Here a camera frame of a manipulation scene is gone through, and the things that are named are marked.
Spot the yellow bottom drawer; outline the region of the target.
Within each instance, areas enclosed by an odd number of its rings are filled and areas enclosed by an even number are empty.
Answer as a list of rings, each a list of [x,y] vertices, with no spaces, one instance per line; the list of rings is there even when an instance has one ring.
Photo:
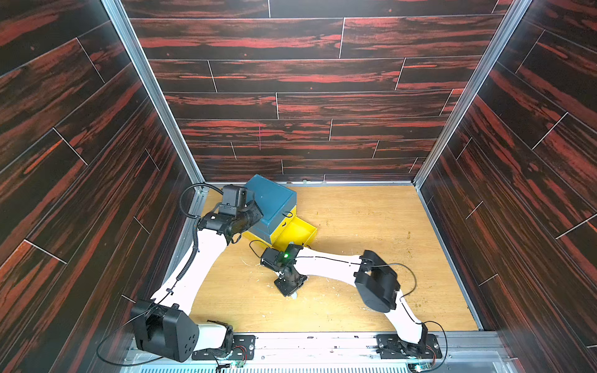
[[[317,237],[317,228],[303,221],[299,217],[293,217],[275,230],[275,238],[272,246],[279,251],[285,251],[289,244],[300,246],[311,246]]]

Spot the teal drawer cabinet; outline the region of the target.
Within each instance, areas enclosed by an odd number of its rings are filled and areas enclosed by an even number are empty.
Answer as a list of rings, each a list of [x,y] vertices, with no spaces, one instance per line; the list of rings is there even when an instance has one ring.
[[[253,176],[245,184],[245,188],[253,192],[253,200],[264,215],[254,225],[260,230],[271,233],[282,220],[281,213],[296,208],[297,194],[295,191],[261,175],[256,174]]]

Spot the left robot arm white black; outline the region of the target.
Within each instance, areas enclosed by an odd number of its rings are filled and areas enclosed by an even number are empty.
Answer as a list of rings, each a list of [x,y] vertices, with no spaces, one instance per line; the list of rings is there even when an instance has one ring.
[[[257,203],[240,208],[217,205],[194,225],[191,247],[177,269],[149,301],[138,301],[131,311],[136,347],[159,357],[185,362],[195,351],[232,349],[231,326],[195,323],[191,309],[212,266],[233,238],[263,217]]]

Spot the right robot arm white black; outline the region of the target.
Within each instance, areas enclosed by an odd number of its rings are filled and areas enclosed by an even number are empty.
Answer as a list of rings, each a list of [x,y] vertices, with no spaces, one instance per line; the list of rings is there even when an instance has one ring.
[[[261,254],[261,265],[278,275],[275,286],[285,297],[294,295],[313,276],[353,286],[363,303],[384,314],[396,331],[396,339],[382,350],[407,357],[429,357],[427,352],[433,344],[428,342],[427,326],[407,304],[392,265],[373,251],[342,256],[290,244],[284,251],[267,247]]]

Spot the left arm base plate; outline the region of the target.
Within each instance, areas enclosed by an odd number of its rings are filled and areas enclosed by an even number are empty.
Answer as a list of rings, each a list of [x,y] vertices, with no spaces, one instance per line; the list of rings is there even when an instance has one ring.
[[[255,355],[256,336],[233,334],[218,348],[196,350],[191,354],[193,361],[251,361]]]

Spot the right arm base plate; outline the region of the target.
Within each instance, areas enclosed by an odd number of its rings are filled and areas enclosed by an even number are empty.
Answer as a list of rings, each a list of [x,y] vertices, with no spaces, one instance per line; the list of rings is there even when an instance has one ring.
[[[431,359],[443,357],[443,352],[435,334],[427,334],[418,343],[401,340],[396,334],[377,334],[376,352],[382,359]]]

